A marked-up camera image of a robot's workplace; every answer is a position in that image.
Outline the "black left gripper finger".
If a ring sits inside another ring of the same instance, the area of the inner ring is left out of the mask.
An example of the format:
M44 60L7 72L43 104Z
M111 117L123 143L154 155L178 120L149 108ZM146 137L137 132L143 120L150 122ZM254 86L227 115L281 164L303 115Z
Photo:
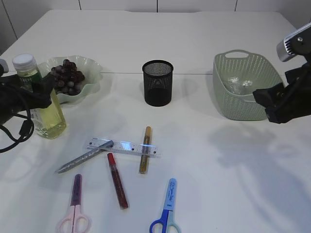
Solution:
M29 109L48 108L52 103L51 93L54 90L54 76L48 74L39 82L32 83L32 89L32 92L21 89L22 96Z

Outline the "right black blue robot arm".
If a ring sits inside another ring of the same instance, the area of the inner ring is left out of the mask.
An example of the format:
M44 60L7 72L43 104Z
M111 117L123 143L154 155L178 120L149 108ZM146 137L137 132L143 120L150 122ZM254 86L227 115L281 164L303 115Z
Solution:
M311 114L311 25L307 24L285 37L276 50L282 62L297 55L306 59L301 67L285 72L287 86L278 83L253 92L256 103L264 107L268 120L281 124Z

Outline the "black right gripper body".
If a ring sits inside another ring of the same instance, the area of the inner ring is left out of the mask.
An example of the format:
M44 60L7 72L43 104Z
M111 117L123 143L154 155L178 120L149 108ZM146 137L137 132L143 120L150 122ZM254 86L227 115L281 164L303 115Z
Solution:
M253 92L256 103L264 107L268 120L281 124L311 114L311 65L285 72L288 82Z

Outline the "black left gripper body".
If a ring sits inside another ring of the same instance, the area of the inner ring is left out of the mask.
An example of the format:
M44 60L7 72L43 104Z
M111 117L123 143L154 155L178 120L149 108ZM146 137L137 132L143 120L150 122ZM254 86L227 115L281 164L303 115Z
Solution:
M21 111L30 118L29 97L32 93L22 87L17 74L0 78L0 124L3 125Z

